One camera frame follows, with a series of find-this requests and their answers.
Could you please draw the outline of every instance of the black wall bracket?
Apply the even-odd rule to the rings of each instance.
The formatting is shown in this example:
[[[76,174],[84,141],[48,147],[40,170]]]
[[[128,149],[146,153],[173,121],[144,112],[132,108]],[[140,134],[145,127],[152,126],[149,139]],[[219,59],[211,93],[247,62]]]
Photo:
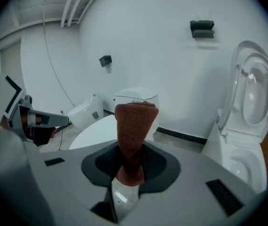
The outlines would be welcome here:
[[[214,22],[210,20],[190,21],[190,29],[193,38],[214,38],[212,30]]]
[[[105,55],[99,59],[100,64],[102,67],[105,67],[106,65],[110,64],[112,62],[112,57],[110,55]]]

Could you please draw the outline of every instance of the toilet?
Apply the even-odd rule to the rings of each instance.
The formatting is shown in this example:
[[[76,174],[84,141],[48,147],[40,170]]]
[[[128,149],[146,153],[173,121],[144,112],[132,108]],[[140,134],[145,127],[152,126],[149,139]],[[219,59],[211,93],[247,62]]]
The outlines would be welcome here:
[[[104,117],[102,100],[97,94],[90,93],[84,102],[67,114],[72,124],[81,131]]]
[[[249,184],[256,193],[267,187],[260,143],[268,131],[268,56],[255,42],[234,51],[230,84],[202,154]]]
[[[159,108],[158,94],[145,88],[128,88],[123,89],[115,94],[115,105],[127,104],[131,102],[142,103],[144,101],[155,104],[155,106]],[[146,140],[154,140],[153,134],[159,127],[159,114],[150,128],[146,136]],[[111,140],[117,140],[117,121],[114,115],[106,116],[105,118],[87,127],[72,142],[69,149],[96,145]]]

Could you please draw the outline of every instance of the brown towel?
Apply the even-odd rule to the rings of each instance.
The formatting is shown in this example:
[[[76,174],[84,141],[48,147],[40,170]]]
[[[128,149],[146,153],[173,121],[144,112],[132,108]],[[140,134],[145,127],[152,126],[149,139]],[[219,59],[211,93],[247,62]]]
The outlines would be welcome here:
[[[154,104],[129,103],[115,108],[117,138],[122,154],[122,166],[116,178],[127,186],[144,183],[141,161],[141,146],[159,110]]]

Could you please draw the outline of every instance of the ceiling pipe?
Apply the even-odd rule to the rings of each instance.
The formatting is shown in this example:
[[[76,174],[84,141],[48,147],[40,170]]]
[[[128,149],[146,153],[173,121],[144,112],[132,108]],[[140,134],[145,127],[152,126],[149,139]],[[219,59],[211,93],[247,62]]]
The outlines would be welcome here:
[[[65,8],[64,8],[64,11],[63,11],[63,16],[62,16],[62,21],[60,22],[60,27],[61,28],[64,27],[65,20],[66,20],[66,17],[67,17],[67,12],[68,12],[68,9],[70,7],[71,1],[72,0],[67,0],[67,2],[65,4]]]
[[[79,17],[77,23],[79,24],[79,22],[81,21],[82,17],[84,16],[84,14],[88,11],[88,8],[91,6],[91,4],[93,3],[94,0],[90,0],[88,2],[88,4],[86,5],[85,9],[83,10],[83,12],[81,13],[81,16]]]
[[[80,1],[81,1],[81,0],[76,0],[75,3],[74,3],[74,5],[73,5],[73,8],[72,8],[72,11],[71,11],[71,14],[70,14],[70,16],[69,16],[68,23],[67,23],[67,26],[68,26],[68,27],[71,25],[72,19],[73,19],[73,17],[74,17],[74,14],[75,14],[75,12],[76,12],[76,9],[77,9],[78,4],[79,4]]]

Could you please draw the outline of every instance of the cable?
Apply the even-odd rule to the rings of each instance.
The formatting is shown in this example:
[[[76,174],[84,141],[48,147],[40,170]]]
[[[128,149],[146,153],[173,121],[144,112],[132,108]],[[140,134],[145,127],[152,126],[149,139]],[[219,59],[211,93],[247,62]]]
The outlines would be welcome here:
[[[69,98],[69,96],[67,95],[66,91],[64,90],[62,84],[60,83],[58,77],[57,77],[57,73],[55,72],[54,70],[54,67],[53,67],[53,64],[52,64],[52,61],[51,61],[51,58],[50,58],[50,54],[49,54],[49,50],[48,50],[48,46],[47,46],[47,40],[46,40],[46,30],[45,30],[45,4],[46,4],[46,0],[44,0],[44,6],[43,6],[43,29],[44,29],[44,38],[45,38],[45,44],[46,44],[46,50],[47,50],[47,54],[48,54],[48,58],[49,58],[49,61],[50,61],[50,64],[51,64],[51,67],[52,67],[52,70],[55,74],[55,77],[57,78],[57,81],[60,85],[60,87],[63,89],[63,92],[65,93],[65,95],[68,97],[68,99],[70,100],[71,104],[73,105],[73,107],[75,106],[72,102],[72,100]]]
[[[60,147],[62,146],[62,141],[63,141],[63,132],[64,132],[64,128],[62,129],[62,138],[61,138],[61,140],[60,140],[60,146],[59,146],[59,149],[58,149],[58,150],[60,150]]]

